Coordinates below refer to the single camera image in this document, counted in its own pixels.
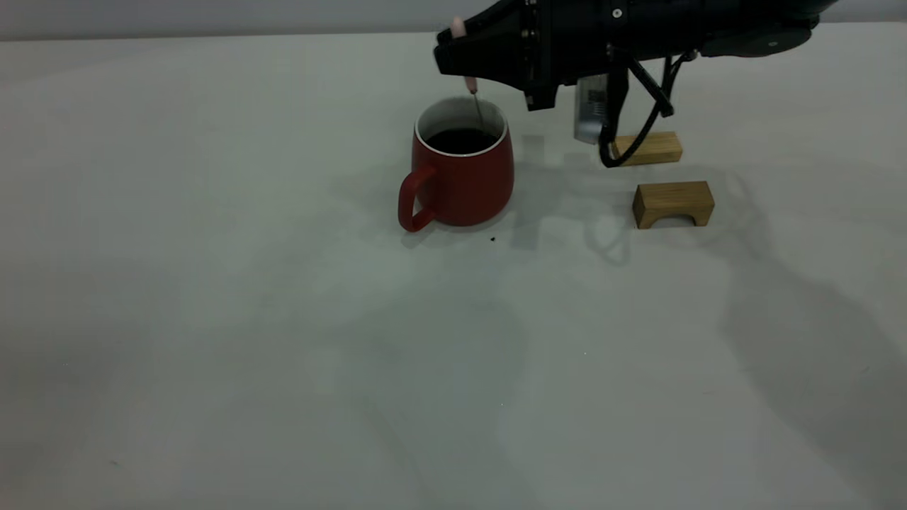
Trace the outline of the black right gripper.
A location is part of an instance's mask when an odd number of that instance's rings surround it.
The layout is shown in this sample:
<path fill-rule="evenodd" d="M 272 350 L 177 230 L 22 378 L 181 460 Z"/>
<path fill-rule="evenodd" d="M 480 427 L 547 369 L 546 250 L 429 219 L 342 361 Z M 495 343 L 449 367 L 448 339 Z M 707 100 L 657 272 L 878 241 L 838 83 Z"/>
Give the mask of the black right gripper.
<path fill-rule="evenodd" d="M 702 1 L 497 1 L 464 21 L 463 38 L 438 33 L 434 59 L 448 77 L 524 90 L 534 112 L 561 85 L 690 50 L 703 20 Z"/>

